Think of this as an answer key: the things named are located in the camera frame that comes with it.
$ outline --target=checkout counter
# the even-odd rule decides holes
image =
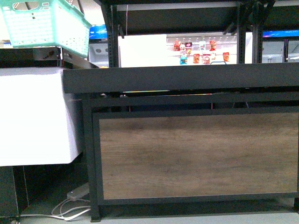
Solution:
[[[108,205],[297,198],[298,70],[64,70],[83,99],[92,221]]]

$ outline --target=product display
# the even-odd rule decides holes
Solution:
[[[223,53],[223,60],[224,60],[225,62],[229,62],[229,52],[224,52],[224,53]]]
[[[193,55],[193,63],[194,64],[199,64],[199,54],[194,54]]]
[[[180,58],[180,64],[181,65],[186,65],[188,63],[188,58],[186,55],[182,55]]]
[[[211,53],[211,60],[216,60],[216,50],[210,49],[210,53]]]
[[[210,49],[216,49],[217,43],[216,41],[210,41]]]
[[[211,54],[207,53],[207,52],[204,53],[202,60],[203,60],[203,64],[210,64],[211,63]]]
[[[186,54],[186,46],[184,44],[181,44],[180,46],[180,55]]]
[[[190,55],[192,52],[192,42],[186,43],[185,46],[186,46],[186,54]]]
[[[205,50],[206,49],[206,42],[205,41],[200,41],[199,42],[199,49],[200,50]]]
[[[181,46],[181,41],[175,41],[173,44],[173,50],[180,51],[181,50],[180,46]]]

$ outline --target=blue sign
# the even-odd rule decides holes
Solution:
[[[105,25],[92,26],[89,31],[89,39],[106,39],[108,38],[107,29]]]
[[[292,37],[299,36],[299,30],[267,31],[263,37]]]

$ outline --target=white box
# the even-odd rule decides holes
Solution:
[[[64,94],[62,71],[0,69],[0,166],[70,163],[82,152],[82,103]]]

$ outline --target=power strip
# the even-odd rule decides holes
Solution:
[[[82,186],[70,191],[67,193],[67,199],[76,201],[78,199],[81,199],[85,195],[89,194],[89,184],[83,184]]]

